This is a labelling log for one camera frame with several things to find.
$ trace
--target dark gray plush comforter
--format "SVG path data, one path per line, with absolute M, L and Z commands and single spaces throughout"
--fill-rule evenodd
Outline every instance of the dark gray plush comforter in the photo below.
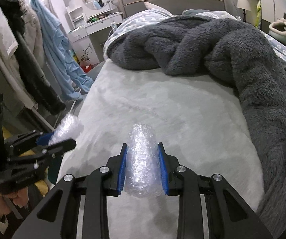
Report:
M 265 37 L 232 19 L 180 16 L 120 36 L 107 55 L 130 70 L 206 70 L 237 88 L 263 170 L 257 214 L 277 238 L 286 228 L 286 63 Z

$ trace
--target clear plastic wrap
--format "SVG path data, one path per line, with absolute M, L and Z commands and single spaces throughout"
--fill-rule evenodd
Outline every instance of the clear plastic wrap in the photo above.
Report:
M 76 139 L 83 130 L 84 125 L 81 121 L 76 116 L 68 113 L 54 131 L 49 146 L 69 138 Z
M 135 124 L 126 155 L 124 190 L 137 198 L 162 194 L 158 147 L 152 127 Z

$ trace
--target light gray bed sheet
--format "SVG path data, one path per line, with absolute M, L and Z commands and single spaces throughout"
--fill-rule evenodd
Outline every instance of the light gray bed sheet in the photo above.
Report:
M 209 76 L 134 72 L 107 60 L 79 118 L 84 132 L 76 149 L 65 154 L 58 179 L 88 175 L 105 165 L 141 122 L 152 125 L 166 153 L 180 164 L 199 175 L 222 174 L 257 209 L 264 193 L 262 170 L 239 101 L 232 89 Z M 179 197 L 137 199 L 122 192 L 108 197 L 107 204 L 111 239 L 176 238 Z

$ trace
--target hand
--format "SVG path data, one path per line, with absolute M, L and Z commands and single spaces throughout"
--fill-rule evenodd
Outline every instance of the hand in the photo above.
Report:
M 26 187 L 8 195 L 0 194 L 0 219 L 3 217 L 3 215 L 8 215 L 11 213 L 11 209 L 8 207 L 3 197 L 12 199 L 15 205 L 23 207 L 27 205 L 29 201 L 28 188 Z

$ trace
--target metal screw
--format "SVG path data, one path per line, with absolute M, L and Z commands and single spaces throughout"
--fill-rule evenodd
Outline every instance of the metal screw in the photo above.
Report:
M 71 181 L 71 180 L 73 179 L 73 176 L 72 176 L 71 174 L 67 174 L 67 175 L 64 176 L 63 179 L 64 179 L 66 182 L 69 182 L 69 181 Z
M 213 176 L 213 179 L 216 180 L 216 181 L 218 181 L 218 182 L 221 181 L 222 178 L 223 178 L 223 177 L 222 177 L 220 174 L 214 174 L 214 176 Z
M 180 166 L 178 166 L 178 167 L 176 168 L 176 170 L 177 170 L 178 172 L 185 172 L 185 171 L 186 171 L 186 167 L 180 165 Z
M 102 166 L 101 168 L 100 168 L 100 172 L 101 173 L 106 173 L 106 172 L 108 172 L 110 169 L 109 169 L 109 167 L 107 167 L 107 166 Z

